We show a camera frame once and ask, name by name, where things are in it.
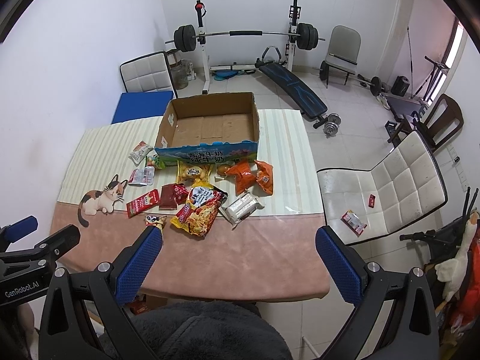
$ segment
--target brown wooden chair backrest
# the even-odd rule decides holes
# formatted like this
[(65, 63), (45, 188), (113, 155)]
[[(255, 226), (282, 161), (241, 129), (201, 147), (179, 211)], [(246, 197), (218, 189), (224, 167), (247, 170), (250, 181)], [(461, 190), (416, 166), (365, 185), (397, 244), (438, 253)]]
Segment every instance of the brown wooden chair backrest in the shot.
[[(428, 123), (434, 117), (436, 110), (440, 106), (440, 103), (445, 100), (446, 108), (438, 116), (435, 121), (428, 127)], [(458, 120), (458, 125), (449, 132), (444, 138), (440, 141), (435, 142), (434, 137), (441, 131), (445, 131), (450, 125), (452, 125), (455, 120)], [(422, 135), (426, 135), (425, 138), (428, 142), (433, 143), (433, 151), (437, 150), (440, 146), (444, 145), (450, 138), (453, 137), (463, 126), (463, 116), (458, 103), (452, 99), (450, 96), (441, 94), (438, 100), (433, 105), (433, 108), (426, 119), (422, 122), (417, 122), (416, 127)]]

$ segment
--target cat tail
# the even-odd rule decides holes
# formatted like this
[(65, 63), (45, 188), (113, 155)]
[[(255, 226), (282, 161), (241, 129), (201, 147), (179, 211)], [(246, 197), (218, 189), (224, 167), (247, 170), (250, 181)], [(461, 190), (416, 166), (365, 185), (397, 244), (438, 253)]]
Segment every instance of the cat tail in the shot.
[(88, 227), (89, 223), (82, 217), (82, 207), (83, 207), (83, 202), (80, 202), (78, 205), (78, 211), (77, 211), (77, 216), (78, 216), (78, 221), (80, 222), (80, 225), (83, 227)]

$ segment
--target black speaker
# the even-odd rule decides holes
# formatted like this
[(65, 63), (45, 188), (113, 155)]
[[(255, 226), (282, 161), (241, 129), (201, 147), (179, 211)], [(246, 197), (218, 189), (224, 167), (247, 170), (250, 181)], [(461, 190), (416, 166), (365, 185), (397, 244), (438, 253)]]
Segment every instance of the black speaker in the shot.
[(407, 89), (410, 86), (410, 81), (408, 78), (405, 76), (397, 76), (397, 79), (395, 80), (392, 90), (390, 92), (393, 95), (397, 96), (403, 96), (405, 93), (407, 93)]

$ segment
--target brown leather table cover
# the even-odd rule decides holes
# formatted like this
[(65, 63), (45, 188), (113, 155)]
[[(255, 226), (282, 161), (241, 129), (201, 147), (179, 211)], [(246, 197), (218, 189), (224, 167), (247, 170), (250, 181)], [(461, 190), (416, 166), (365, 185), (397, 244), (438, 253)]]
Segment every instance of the brown leather table cover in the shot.
[[(89, 216), (80, 226), (78, 206), (57, 202), (51, 232), (74, 224), (80, 244), (61, 262), (78, 272), (112, 262), (145, 229), (145, 215), (125, 211)], [(217, 217), (205, 238), (189, 235), (167, 221), (163, 247), (141, 292), (168, 298), (289, 301), (322, 298), (329, 274), (315, 249), (323, 214), (250, 216), (235, 230)]]

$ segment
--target orange snack bag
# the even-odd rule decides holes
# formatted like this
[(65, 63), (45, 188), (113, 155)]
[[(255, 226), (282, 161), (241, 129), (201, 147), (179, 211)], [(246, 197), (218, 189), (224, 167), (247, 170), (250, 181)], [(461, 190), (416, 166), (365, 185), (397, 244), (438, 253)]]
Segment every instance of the orange snack bag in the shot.
[(269, 195), (273, 195), (273, 166), (263, 161), (255, 160), (257, 164), (257, 183)]
[(237, 196), (255, 183), (255, 175), (251, 173), (250, 165), (246, 158), (225, 171), (225, 174), (235, 176), (235, 194)]

